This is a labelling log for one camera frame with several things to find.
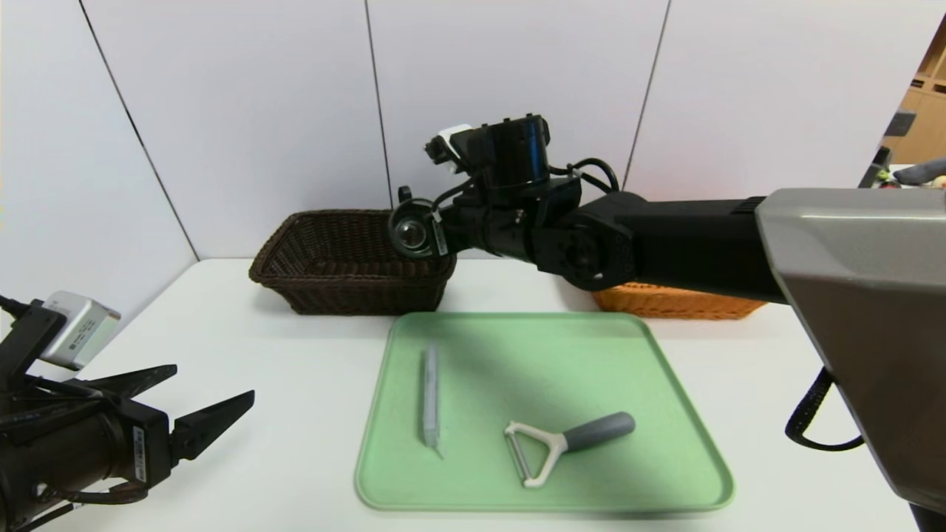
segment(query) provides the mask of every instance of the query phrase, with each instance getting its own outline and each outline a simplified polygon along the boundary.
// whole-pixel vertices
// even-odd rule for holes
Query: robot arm
[[[482,249],[584,290],[639,281],[792,305],[890,486],[921,528],[943,525],[942,191],[652,203],[612,185],[580,205],[588,176],[551,167],[549,140],[531,115],[435,137],[431,159],[470,178],[433,202],[402,187],[394,246],[409,257]]]

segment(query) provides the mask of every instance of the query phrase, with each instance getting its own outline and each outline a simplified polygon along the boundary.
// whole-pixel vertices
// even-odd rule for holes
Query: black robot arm
[[[786,302],[754,216],[762,198],[647,202],[616,190],[611,175],[611,186],[599,186],[607,193],[580,206],[582,180],[595,180],[550,166],[549,140],[545,120],[532,115],[441,132],[428,155],[470,178],[433,202],[401,187],[390,223],[395,247],[409,257],[481,249],[583,290],[638,281]]]

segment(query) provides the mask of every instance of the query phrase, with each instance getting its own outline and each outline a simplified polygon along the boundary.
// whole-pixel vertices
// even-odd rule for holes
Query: vegetable peeler
[[[522,485],[526,488],[539,488],[549,479],[552,468],[555,467],[555,463],[558,462],[562,454],[594,447],[599,443],[631,434],[636,425],[637,423],[630,414],[617,412],[558,434],[547,433],[536,429],[536,427],[515,421],[510,421],[509,426],[506,427],[503,433],[512,442],[513,451],[516,452],[516,461],[519,463],[519,472],[522,474]],[[549,455],[545,459],[542,471],[536,477],[533,477],[529,471],[529,464],[519,447],[516,433],[523,433],[549,447]]]

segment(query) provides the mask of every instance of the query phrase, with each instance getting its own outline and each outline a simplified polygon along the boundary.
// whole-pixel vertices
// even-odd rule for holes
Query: wicker basket
[[[628,312],[645,318],[737,320],[765,304],[741,297],[642,283],[627,283],[593,295],[601,310]]]
[[[436,310],[456,256],[411,260],[388,242],[390,211],[290,216],[260,250],[250,279],[300,314],[400,315]]]

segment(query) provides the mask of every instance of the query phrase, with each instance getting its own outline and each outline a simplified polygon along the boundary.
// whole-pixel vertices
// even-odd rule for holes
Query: white table
[[[303,317],[249,280],[249,260],[206,260],[164,292],[82,374],[158,364],[176,377],[140,396],[181,416],[249,389],[256,405],[147,500],[86,506],[43,530],[391,530],[425,532],[912,530],[907,504],[867,449],[816,452],[782,429],[819,360],[791,309],[743,321],[650,325],[736,478],[734,502],[677,520],[603,516],[387,513],[353,477],[392,318]],[[441,310],[594,310],[586,293],[511,260],[461,260]],[[836,395],[811,436],[847,441]]]

